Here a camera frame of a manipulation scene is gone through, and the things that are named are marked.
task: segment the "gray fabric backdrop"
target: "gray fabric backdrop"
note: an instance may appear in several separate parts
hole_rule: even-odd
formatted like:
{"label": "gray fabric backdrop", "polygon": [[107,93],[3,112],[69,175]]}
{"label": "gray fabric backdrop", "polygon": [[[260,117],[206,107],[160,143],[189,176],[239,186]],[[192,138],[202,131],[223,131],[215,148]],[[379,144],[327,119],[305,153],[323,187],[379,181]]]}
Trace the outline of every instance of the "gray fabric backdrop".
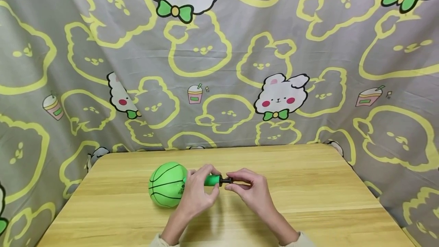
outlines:
{"label": "gray fabric backdrop", "polygon": [[439,0],[0,0],[0,241],[108,152],[329,143],[439,245]]}

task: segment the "wood grain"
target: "wood grain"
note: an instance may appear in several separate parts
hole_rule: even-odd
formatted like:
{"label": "wood grain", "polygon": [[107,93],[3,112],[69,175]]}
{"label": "wood grain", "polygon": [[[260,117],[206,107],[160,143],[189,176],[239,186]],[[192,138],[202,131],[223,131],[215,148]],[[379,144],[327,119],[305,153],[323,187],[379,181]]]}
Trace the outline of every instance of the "wood grain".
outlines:
{"label": "wood grain", "polygon": [[[318,247],[413,247],[352,168],[324,144],[105,155],[38,247],[148,246],[171,213],[154,206],[148,180],[168,161],[188,169],[211,163],[223,173],[246,167],[265,175],[278,210]],[[185,246],[275,247],[277,242],[237,195],[222,189],[214,207],[185,231]]]}

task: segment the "hand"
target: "hand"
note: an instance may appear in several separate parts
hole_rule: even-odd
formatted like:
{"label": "hand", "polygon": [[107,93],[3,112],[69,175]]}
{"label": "hand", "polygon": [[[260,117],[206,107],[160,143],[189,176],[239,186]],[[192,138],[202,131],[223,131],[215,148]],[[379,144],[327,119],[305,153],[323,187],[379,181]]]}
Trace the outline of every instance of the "hand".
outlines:
{"label": "hand", "polygon": [[211,194],[204,191],[204,181],[210,174],[220,175],[221,173],[211,164],[204,165],[198,171],[190,170],[187,172],[183,196],[177,210],[181,209],[194,218],[213,206],[220,194],[220,186],[216,184]]}
{"label": "hand", "polygon": [[234,181],[247,183],[228,184],[225,189],[241,197],[245,204],[265,222],[281,246],[299,239],[300,233],[296,232],[275,208],[268,190],[267,179],[264,176],[245,168],[227,173],[227,176],[233,178]]}
{"label": "hand", "polygon": [[198,171],[187,172],[183,196],[177,209],[170,216],[168,223],[162,232],[161,238],[170,246],[178,244],[184,229],[189,222],[200,213],[209,209],[215,203],[220,194],[220,186],[216,184],[211,194],[204,191],[204,181],[210,174],[220,175],[221,173],[211,164],[201,167]]}
{"label": "hand", "polygon": [[267,179],[249,169],[240,169],[227,173],[234,181],[248,184],[228,184],[225,189],[237,193],[244,203],[260,217],[276,212],[276,208],[268,190]]}

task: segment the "ball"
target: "ball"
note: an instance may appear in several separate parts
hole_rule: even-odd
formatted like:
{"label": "ball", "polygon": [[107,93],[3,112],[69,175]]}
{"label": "ball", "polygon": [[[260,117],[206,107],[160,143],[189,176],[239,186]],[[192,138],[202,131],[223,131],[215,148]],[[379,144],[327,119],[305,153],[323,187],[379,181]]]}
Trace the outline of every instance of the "ball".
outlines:
{"label": "ball", "polygon": [[157,168],[148,183],[151,200],[161,207],[172,208],[179,204],[184,191],[185,167],[168,162]]}

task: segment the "wrist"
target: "wrist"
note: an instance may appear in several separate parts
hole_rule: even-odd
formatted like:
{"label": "wrist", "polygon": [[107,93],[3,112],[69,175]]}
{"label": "wrist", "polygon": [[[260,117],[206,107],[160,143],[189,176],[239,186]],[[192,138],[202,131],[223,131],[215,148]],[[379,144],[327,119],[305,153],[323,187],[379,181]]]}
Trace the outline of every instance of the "wrist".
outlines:
{"label": "wrist", "polygon": [[195,214],[191,212],[191,210],[188,210],[182,206],[178,206],[172,213],[170,218],[174,218],[176,222],[187,226],[194,217]]}
{"label": "wrist", "polygon": [[177,245],[191,219],[184,210],[177,207],[169,217],[168,223],[162,232],[162,240],[170,246]]}
{"label": "wrist", "polygon": [[263,221],[279,240],[280,246],[287,246],[292,242],[296,242],[300,236],[300,233],[278,211],[271,213],[271,216],[266,217]]}
{"label": "wrist", "polygon": [[268,223],[273,218],[277,217],[280,213],[277,211],[275,206],[272,206],[269,209],[261,210],[260,212],[257,212],[256,214],[263,222]]}

